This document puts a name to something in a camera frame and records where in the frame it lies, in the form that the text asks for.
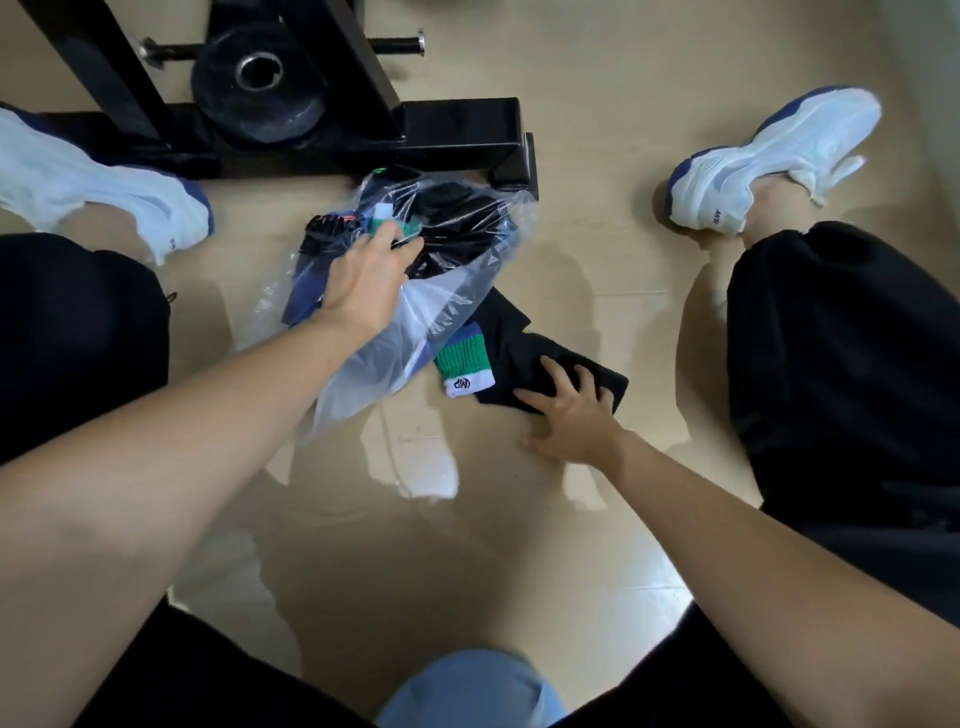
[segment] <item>ankle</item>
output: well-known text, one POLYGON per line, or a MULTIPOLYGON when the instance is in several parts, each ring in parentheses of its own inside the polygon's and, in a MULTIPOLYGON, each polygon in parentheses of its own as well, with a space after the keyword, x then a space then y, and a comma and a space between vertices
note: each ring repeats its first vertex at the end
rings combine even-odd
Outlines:
POLYGON ((56 233, 89 251, 114 251, 140 263, 154 258, 136 232, 134 217, 119 207, 86 203, 60 220, 56 233))
POLYGON ((806 188, 785 175, 761 177, 750 185, 754 204, 742 233, 749 249, 760 240, 785 230, 807 232, 817 220, 806 188))

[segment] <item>clear plastic bag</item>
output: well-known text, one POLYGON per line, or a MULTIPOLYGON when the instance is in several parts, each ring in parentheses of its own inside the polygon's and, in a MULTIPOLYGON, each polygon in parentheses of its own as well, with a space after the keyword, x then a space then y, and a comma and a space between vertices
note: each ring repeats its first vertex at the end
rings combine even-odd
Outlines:
POLYGON ((367 176, 345 207, 310 221, 300 248, 263 288, 241 348, 295 326, 323 305, 330 263, 383 220, 403 227, 397 245, 418 235, 425 245, 407 269, 411 279, 400 288, 393 321, 319 394, 311 434, 389 397, 432 361, 537 222, 536 201, 525 190, 500 192, 456 174, 404 167, 367 176))

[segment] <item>white sneaker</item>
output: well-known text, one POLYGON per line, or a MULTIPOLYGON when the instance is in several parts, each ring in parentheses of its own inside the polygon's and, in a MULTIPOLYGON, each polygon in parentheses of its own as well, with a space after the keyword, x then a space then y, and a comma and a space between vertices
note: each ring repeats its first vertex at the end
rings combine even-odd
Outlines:
POLYGON ((125 209, 157 263, 213 233, 213 211, 195 182, 138 167, 108 167, 47 133, 41 116, 0 108, 0 206, 50 232, 85 203, 125 209))
POLYGON ((751 183, 782 173, 824 206, 827 192, 863 166, 866 159, 848 154, 880 115, 880 102, 863 88, 810 91, 767 119, 746 146, 707 149, 678 166, 667 183, 667 215, 684 228, 738 235, 754 203, 751 183))

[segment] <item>beige tile floor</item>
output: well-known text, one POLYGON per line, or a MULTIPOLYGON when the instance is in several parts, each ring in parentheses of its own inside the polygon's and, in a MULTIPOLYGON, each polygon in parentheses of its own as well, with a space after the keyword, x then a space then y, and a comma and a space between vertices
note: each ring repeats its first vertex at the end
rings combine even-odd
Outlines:
MULTIPOLYGON (((203 3, 112 5, 131 35, 203 36, 203 3)), ((0 98, 90 107, 22 11, 0 7, 0 98)), ((402 98, 521 99, 537 136, 540 228, 498 286, 533 330, 631 378, 624 425, 752 503, 724 414, 722 291, 740 246, 705 251, 659 227, 657 182, 812 87, 865 85, 886 115, 870 164, 828 215, 885 236, 960 290, 952 218, 869 0, 370 0, 368 20, 370 35, 426 29, 426 59, 386 63, 402 98)), ((186 98, 184 65, 155 78, 169 100, 186 98)), ((180 291, 174 377, 228 352, 304 223, 348 193, 331 178, 206 189, 217 234, 162 271, 180 291)), ((366 715, 429 660, 475 645, 525 655, 578 706, 670 630, 689 593, 601 476, 518 449, 530 426, 448 400, 426 371, 279 453, 176 596, 366 715)))

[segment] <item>black pants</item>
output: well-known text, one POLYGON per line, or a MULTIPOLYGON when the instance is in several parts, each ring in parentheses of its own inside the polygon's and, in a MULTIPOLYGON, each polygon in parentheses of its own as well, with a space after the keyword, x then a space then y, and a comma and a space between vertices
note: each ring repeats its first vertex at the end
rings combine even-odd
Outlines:
MULTIPOLYGON (((0 458, 166 383, 169 306, 121 255, 0 238, 0 458)), ((960 625, 960 306, 838 223, 744 254, 729 291, 734 424, 764 510, 960 625)), ((785 722, 693 606, 617 688, 564 721, 785 722)), ((369 725, 161 603, 78 725, 369 725)))

